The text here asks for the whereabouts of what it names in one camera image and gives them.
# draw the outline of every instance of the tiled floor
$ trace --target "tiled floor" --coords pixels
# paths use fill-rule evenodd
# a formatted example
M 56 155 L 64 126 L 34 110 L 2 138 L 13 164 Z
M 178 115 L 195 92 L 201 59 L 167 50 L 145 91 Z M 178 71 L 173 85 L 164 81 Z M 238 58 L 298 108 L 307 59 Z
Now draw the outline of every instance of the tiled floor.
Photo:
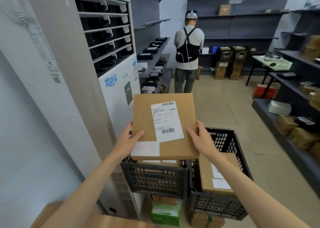
M 319 227 L 319 198 L 251 107 L 253 89 L 262 77 L 253 76 L 247 87 L 246 80 L 247 76 L 230 81 L 201 75 L 192 91 L 196 118 L 207 127 L 234 130 L 254 181 L 310 227 Z M 169 92 L 174 93 L 173 80 Z M 184 207 L 180 217 L 180 227 L 189 227 Z M 256 226 L 247 216 L 242 222 L 226 219 L 224 228 L 231 227 Z

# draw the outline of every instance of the hand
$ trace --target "hand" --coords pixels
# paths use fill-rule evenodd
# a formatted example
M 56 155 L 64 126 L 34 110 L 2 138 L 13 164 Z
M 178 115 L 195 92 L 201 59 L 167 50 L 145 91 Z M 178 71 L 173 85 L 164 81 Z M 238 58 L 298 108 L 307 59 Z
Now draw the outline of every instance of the hand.
M 113 149 L 113 153 L 120 157 L 120 160 L 126 158 L 133 150 L 138 139 L 144 135 L 144 130 L 138 132 L 134 137 L 129 137 L 132 121 L 126 126 L 124 132 L 119 136 L 118 141 Z
M 186 131 L 190 134 L 193 143 L 197 150 L 202 153 L 206 158 L 212 154 L 216 154 L 219 151 L 214 145 L 210 133 L 206 130 L 203 122 L 197 120 L 197 127 L 199 127 L 199 136 L 190 127 L 187 127 Z

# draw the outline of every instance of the baseball cap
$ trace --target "baseball cap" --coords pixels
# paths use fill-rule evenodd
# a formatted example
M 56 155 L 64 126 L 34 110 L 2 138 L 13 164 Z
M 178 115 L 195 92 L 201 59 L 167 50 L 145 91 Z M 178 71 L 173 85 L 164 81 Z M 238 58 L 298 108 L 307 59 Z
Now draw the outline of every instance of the baseball cap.
M 198 19 L 198 12 L 196 10 L 188 10 L 186 12 L 186 19 Z

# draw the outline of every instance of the man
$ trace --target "man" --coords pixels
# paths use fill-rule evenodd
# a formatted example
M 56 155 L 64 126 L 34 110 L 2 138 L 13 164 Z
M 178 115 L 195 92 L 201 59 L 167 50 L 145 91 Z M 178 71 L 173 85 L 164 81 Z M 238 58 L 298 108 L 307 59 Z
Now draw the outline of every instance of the man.
M 182 93 L 184 80 L 186 85 L 183 93 L 191 93 L 198 68 L 198 56 L 203 47 L 205 35 L 199 28 L 195 28 L 198 21 L 196 10 L 186 12 L 186 27 L 177 31 L 174 45 L 177 48 L 176 61 L 178 67 L 174 77 L 175 93 Z

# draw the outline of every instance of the table leg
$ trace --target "table leg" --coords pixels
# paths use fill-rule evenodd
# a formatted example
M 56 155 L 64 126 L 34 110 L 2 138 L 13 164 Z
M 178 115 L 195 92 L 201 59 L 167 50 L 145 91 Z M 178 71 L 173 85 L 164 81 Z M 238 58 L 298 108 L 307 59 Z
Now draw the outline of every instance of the table leg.
M 250 78 L 251 78 L 251 75 L 252 75 L 252 72 L 254 71 L 254 68 L 256 66 L 256 63 L 257 63 L 257 60 L 254 60 L 253 63 L 252 63 L 252 68 L 250 70 L 250 74 L 249 74 L 249 77 L 248 77 L 248 80 L 247 80 L 247 83 L 246 83 L 246 86 L 248 86 L 249 84 L 249 81 L 250 81 Z
M 271 79 L 270 79 L 270 81 L 269 81 L 269 83 L 268 83 L 268 85 L 267 85 L 266 89 L 264 90 L 264 92 L 263 92 L 263 94 L 262 94 L 262 97 L 261 97 L 262 99 L 264 99 L 264 97 L 266 96 L 266 94 L 267 94 L 267 92 L 268 92 L 268 89 L 270 88 L 270 86 L 271 86 L 271 84 L 272 84 L 273 80 L 274 80 L 274 77 L 272 77 L 272 76 L 271 76 Z
M 263 84 L 264 84 L 264 82 L 266 81 L 266 78 L 267 78 L 267 76 L 268 76 L 268 73 L 269 73 L 269 72 L 268 72 L 268 71 L 266 71 L 266 74 L 264 75 L 264 78 L 263 78 L 262 83 L 261 83 L 262 85 L 263 85 Z

